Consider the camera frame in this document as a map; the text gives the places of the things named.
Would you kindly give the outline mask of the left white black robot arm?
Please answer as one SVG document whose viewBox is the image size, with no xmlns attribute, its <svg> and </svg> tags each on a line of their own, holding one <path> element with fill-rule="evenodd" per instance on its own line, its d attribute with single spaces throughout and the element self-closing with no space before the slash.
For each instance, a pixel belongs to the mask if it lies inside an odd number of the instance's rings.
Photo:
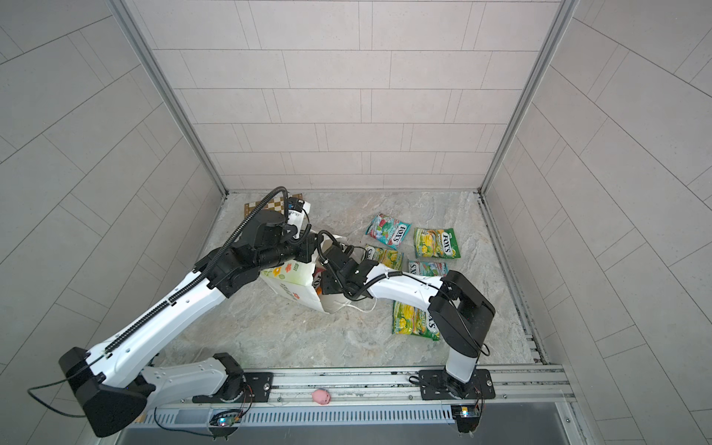
<svg viewBox="0 0 712 445">
<path fill-rule="evenodd" d="M 168 402 L 244 402 L 243 369 L 228 353 L 167 368 L 153 358 L 198 318 L 287 261 L 310 263 L 316 236 L 310 204 L 287 211 L 252 211 L 220 248 L 198 261 L 171 294 L 109 339 L 89 350 L 73 348 L 59 360 L 94 434 L 109 437 L 139 415 Z"/>
</svg>

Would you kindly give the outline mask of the green fruit candy bag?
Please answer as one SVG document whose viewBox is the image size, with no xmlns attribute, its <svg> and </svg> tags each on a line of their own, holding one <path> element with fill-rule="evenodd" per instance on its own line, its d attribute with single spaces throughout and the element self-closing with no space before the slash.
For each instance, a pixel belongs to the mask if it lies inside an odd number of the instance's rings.
<svg viewBox="0 0 712 445">
<path fill-rule="evenodd" d="M 369 260 L 377 261 L 393 270 L 401 271 L 405 260 L 403 252 L 398 250 L 389 250 L 388 248 L 380 248 L 376 246 L 365 246 L 365 257 Z"/>
</svg>

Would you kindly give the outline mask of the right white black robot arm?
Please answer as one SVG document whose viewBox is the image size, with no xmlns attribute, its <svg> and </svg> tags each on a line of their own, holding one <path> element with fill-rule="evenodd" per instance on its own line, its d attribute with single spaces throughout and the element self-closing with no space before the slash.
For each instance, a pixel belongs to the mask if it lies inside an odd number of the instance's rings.
<svg viewBox="0 0 712 445">
<path fill-rule="evenodd" d="M 417 276 L 397 271 L 375 260 L 357 261 L 352 250 L 339 245 L 317 252 L 326 268 L 321 279 L 323 293 L 341 294 L 348 300 L 360 298 L 392 300 L 426 313 L 449 347 L 441 370 L 424 370 L 409 381 L 420 387 L 424 400 L 492 400 L 495 392 L 487 370 L 477 370 L 479 358 L 491 353 L 485 339 L 496 310 L 461 273 L 446 276 Z"/>
</svg>

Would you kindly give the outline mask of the teal mint candy bag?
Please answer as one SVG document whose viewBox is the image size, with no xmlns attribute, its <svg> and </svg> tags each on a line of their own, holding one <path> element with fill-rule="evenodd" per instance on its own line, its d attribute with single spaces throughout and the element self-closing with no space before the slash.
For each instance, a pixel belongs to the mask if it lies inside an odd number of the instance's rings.
<svg viewBox="0 0 712 445">
<path fill-rule="evenodd" d="M 390 248 L 398 248 L 411 229 L 409 222 L 378 213 L 365 231 L 365 235 Z"/>
</svg>

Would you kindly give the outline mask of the white paper gift bag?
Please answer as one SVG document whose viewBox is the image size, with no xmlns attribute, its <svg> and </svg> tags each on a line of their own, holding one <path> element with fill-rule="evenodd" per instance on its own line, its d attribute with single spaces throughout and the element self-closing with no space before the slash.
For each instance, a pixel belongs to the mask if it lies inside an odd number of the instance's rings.
<svg viewBox="0 0 712 445">
<path fill-rule="evenodd" d="M 313 274 L 316 268 L 322 268 L 318 252 L 313 254 L 310 263 L 287 261 L 281 266 L 261 271 L 260 278 L 277 295 L 287 300 L 297 302 L 319 313 L 337 313 L 344 308 L 354 309 L 361 313 L 371 313 L 376 308 L 376 302 L 370 308 L 361 308 L 343 295 L 318 296 L 313 289 Z"/>
</svg>

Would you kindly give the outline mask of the orange candy bag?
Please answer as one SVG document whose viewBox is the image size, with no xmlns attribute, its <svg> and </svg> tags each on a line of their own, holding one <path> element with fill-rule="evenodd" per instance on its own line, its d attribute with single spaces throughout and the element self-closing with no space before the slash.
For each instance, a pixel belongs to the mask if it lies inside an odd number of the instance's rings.
<svg viewBox="0 0 712 445">
<path fill-rule="evenodd" d="M 322 268 L 316 268 L 313 274 L 313 289 L 318 296 L 323 294 L 323 276 L 326 270 Z"/>
</svg>

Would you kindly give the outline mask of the green yellow candy bag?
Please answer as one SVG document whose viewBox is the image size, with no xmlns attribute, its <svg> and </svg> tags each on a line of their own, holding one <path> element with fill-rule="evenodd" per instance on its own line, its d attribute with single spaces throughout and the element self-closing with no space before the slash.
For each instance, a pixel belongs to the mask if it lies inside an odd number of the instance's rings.
<svg viewBox="0 0 712 445">
<path fill-rule="evenodd" d="M 433 341 L 441 340 L 441 333 L 427 311 L 401 302 L 393 302 L 391 332 L 399 335 L 424 337 Z"/>
<path fill-rule="evenodd" d="M 413 233 L 417 258 L 459 259 L 461 250 L 453 228 L 416 228 Z"/>
</svg>

